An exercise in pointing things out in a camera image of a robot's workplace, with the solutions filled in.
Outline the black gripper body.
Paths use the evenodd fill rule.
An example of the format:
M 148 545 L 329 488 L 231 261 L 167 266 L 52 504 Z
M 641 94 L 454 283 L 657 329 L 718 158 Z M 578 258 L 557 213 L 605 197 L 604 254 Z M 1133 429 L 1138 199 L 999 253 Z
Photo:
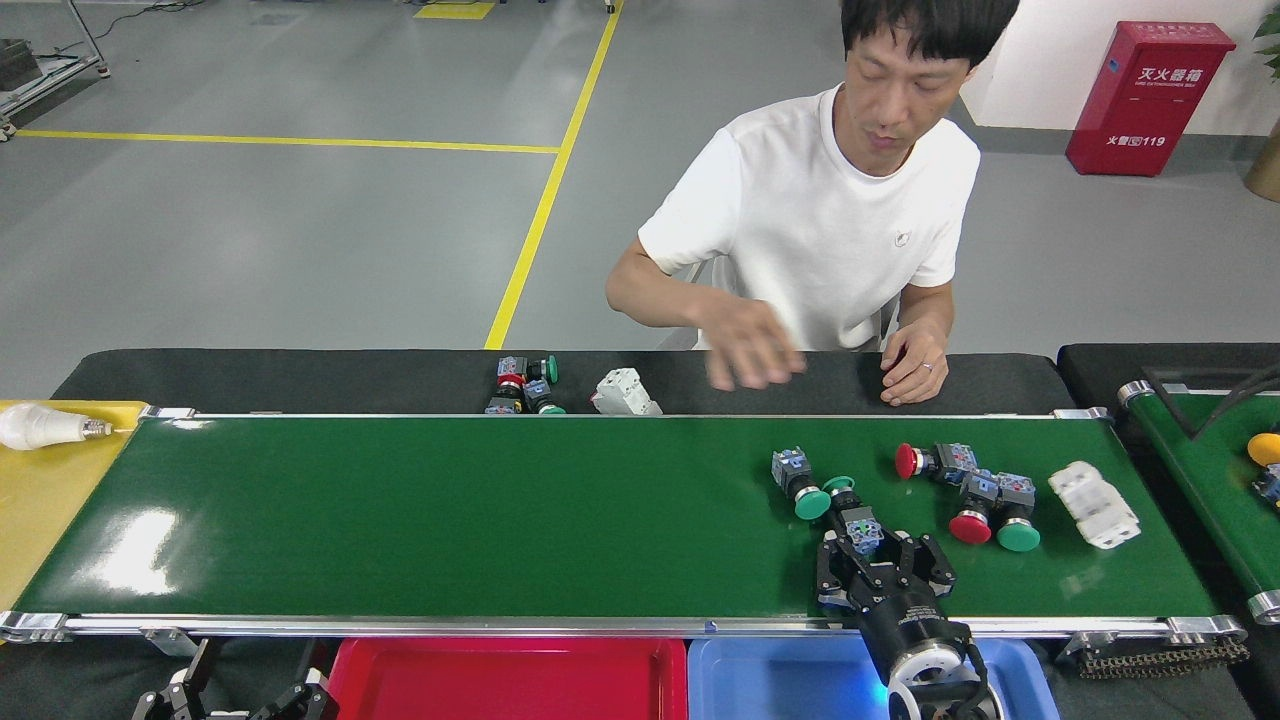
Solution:
M 940 650 L 946 664 L 964 661 L 970 632 L 940 610 L 927 583 L 902 583 L 892 562 L 864 561 L 860 578 L 850 596 L 864 603 L 855 614 L 873 662 L 900 664 L 928 650 Z

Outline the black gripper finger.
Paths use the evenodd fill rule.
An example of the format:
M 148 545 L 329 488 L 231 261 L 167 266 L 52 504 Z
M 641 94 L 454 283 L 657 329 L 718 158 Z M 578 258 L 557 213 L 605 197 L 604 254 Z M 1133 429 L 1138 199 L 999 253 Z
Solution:
M 865 612 L 864 603 L 850 596 L 861 587 L 864 561 L 836 530 L 824 532 L 815 561 L 815 592 L 826 612 Z
M 220 653 L 218 642 L 200 642 L 189 666 L 170 679 L 160 691 L 143 693 L 133 710 L 133 719 L 225 719 L 223 711 L 206 707 L 202 693 L 212 678 Z
M 329 693 L 326 676 L 310 667 L 274 701 L 253 711 L 251 719 L 338 719 L 339 705 Z
M 947 597 L 954 592 L 954 566 L 931 533 L 913 537 L 906 532 L 895 532 L 893 564 L 904 577 L 902 583 L 927 583 L 937 597 Z

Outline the person's left hand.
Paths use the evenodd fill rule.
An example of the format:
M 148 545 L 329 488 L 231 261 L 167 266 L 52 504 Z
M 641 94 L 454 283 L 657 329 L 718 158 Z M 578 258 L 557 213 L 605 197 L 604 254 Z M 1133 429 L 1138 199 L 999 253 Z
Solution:
M 948 375 L 948 340 L 932 331 L 900 331 L 884 345 L 879 400 L 890 406 L 934 398 Z

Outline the person's right hand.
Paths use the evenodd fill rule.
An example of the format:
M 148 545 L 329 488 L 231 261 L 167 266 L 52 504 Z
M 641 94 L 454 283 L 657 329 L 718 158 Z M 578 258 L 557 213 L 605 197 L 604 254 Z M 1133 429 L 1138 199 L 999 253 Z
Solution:
M 764 389 L 806 369 L 769 304 L 714 291 L 695 306 L 692 322 L 707 343 L 707 374 L 716 389 Z

